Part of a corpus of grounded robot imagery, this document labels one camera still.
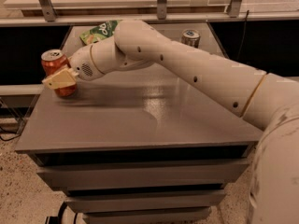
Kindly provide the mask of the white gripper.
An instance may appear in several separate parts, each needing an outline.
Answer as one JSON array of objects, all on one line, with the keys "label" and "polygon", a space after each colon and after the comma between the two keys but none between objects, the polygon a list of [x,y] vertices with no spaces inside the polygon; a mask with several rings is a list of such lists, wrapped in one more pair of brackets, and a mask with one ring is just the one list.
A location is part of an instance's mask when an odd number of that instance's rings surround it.
[{"label": "white gripper", "polygon": [[92,45],[78,49],[71,57],[70,65],[64,66],[54,74],[47,76],[42,83],[49,89],[56,90],[77,84],[77,76],[83,80],[91,81],[104,74],[95,66],[92,58]]}]

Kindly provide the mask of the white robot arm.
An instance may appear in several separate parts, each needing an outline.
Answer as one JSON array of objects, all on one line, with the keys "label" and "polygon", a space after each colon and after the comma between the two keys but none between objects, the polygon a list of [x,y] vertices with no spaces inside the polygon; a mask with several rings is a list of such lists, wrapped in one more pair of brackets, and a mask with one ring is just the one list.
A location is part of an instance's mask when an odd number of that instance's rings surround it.
[{"label": "white robot arm", "polygon": [[152,63],[262,130],[246,224],[299,224],[298,82],[171,40],[141,20],[120,21],[42,82],[55,90]]}]

